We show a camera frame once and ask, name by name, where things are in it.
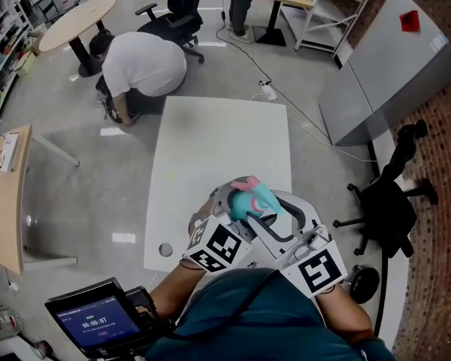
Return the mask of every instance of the wristband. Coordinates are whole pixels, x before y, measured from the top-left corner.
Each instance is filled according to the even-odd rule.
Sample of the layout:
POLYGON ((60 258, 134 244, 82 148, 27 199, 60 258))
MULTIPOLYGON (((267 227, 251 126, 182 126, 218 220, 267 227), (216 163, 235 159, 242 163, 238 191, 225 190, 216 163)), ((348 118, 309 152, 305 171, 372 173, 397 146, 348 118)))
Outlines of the wristband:
POLYGON ((324 290, 322 293, 319 293, 319 294, 322 295, 322 294, 332 293, 335 288, 336 288, 336 285, 332 285, 331 287, 329 287, 328 289, 324 290))
POLYGON ((188 269, 188 270, 202 270, 203 272, 205 272, 205 270, 204 270, 203 268, 201 268, 201 267, 193 268, 193 267, 189 267, 189 266, 184 265, 184 264, 182 263, 182 261, 184 261, 184 260, 186 260, 187 262, 190 262, 190 263, 194 263, 194 262, 192 262, 192 261, 189 261, 189 260, 186 259, 186 258, 182 258, 182 259, 179 261, 179 265, 181 265, 183 268, 186 268, 186 269, 188 269))

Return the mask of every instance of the black hair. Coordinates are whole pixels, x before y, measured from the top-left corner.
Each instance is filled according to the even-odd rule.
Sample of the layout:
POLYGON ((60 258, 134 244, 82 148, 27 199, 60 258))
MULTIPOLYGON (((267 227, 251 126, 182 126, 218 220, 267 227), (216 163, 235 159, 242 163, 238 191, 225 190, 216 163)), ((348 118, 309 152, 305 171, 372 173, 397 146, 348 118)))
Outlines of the black hair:
POLYGON ((102 55, 110 46, 114 36, 108 29, 101 29, 90 41, 89 48, 92 56, 102 55))

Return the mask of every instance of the phone mount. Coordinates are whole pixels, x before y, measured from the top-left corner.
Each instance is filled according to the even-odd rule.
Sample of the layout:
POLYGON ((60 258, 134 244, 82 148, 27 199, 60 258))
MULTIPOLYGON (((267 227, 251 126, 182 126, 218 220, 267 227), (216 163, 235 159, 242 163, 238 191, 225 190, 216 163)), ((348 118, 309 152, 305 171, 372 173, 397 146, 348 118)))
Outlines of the phone mount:
POLYGON ((45 307, 89 359, 133 360, 137 349, 175 329, 145 288, 124 292, 115 278, 49 299, 45 307))

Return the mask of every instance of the white t-shirt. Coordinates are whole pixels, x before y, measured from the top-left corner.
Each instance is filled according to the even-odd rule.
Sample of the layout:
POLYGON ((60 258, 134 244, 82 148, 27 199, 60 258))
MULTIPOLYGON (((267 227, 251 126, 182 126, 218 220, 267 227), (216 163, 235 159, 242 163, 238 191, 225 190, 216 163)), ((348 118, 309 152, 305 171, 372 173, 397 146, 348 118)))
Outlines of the white t-shirt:
POLYGON ((186 70, 186 59, 178 45, 144 32, 116 36, 102 65, 113 97, 131 88, 146 96, 168 94, 179 87, 186 70))

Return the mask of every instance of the red sticker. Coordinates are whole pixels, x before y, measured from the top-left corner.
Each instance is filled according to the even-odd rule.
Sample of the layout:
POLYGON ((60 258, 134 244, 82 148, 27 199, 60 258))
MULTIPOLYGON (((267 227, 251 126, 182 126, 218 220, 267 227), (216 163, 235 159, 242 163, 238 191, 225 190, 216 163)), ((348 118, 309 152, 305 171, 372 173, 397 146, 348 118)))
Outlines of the red sticker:
POLYGON ((401 28, 404 32, 419 32, 419 15, 418 11, 409 11, 400 16, 401 28))

